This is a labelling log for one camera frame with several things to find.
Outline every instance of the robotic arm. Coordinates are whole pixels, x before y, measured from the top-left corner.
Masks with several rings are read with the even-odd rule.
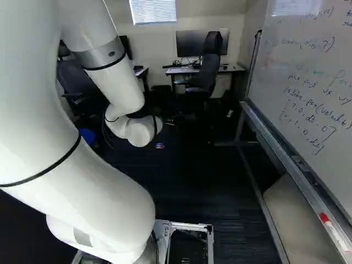
[[[151,116],[126,117],[142,108],[144,96],[104,1],[58,3],[63,41],[111,103],[107,126],[136,147],[147,145],[154,137],[154,122]],[[159,133],[162,122],[157,117],[156,123]]]
[[[1,4],[0,188],[46,214],[61,241],[112,263],[134,263],[154,225],[151,196],[87,146],[55,92],[62,38],[109,99],[111,131],[135,146],[153,138],[151,117],[125,116],[144,97],[104,1]]]

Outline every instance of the black monitor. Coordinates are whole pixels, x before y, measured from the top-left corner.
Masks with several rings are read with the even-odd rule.
[[[120,36],[122,45],[125,48],[125,51],[127,53],[127,56],[132,60],[132,50],[131,50],[131,46],[130,46],[130,41],[128,40],[127,36]]]
[[[210,30],[176,31],[176,45],[178,57],[197,57],[202,55],[203,44]],[[229,45],[229,29],[219,29],[223,38],[221,55],[227,55]]]

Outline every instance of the black stripe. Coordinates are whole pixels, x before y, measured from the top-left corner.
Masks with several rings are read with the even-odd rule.
[[[119,62],[122,61],[125,57],[126,57],[126,52],[123,53],[122,56],[121,56],[119,59],[117,59],[117,60],[115,60],[114,62],[109,63],[109,64],[107,64],[107,65],[105,65],[105,66],[96,67],[96,68],[87,68],[87,67],[82,66],[82,68],[85,69],[85,70],[104,70],[104,69],[106,69],[106,68],[109,68],[109,67],[114,66],[115,64],[119,63]]]
[[[80,141],[81,141],[81,134],[79,134],[73,147],[61,159],[59,159],[57,162],[55,162],[54,164],[52,164],[50,167],[46,168],[45,170],[42,170],[41,172],[39,172],[29,178],[26,178],[24,180],[16,181],[15,183],[0,184],[0,188],[7,188],[7,187],[21,185],[21,184],[30,182],[31,180],[35,180],[35,179],[39,178],[40,176],[47,174],[49,171],[52,171],[57,166],[59,166],[61,163],[63,163],[75,151],[75,149],[77,149]]]

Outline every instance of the chair armrest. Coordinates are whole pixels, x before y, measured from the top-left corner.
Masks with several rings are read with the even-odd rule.
[[[190,88],[187,88],[186,89],[186,92],[194,92],[194,93],[205,93],[207,94],[208,91],[202,89],[202,88],[199,88],[199,87],[190,87]]]
[[[174,84],[188,84],[190,80],[177,80],[174,81]]]
[[[61,97],[64,97],[64,98],[77,98],[77,97],[80,97],[82,96],[83,93],[81,92],[77,92],[77,93],[64,93],[63,95],[61,95]]]

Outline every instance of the red marker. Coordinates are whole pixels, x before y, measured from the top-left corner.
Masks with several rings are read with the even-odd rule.
[[[330,229],[331,233],[334,235],[334,237],[337,240],[337,243],[341,246],[342,250],[345,253],[350,252],[349,248],[346,246],[345,242],[342,241],[341,236],[339,233],[336,231],[335,227],[333,226],[332,222],[330,221],[329,217],[325,213],[320,214],[320,219],[321,221],[325,224],[325,226]]]

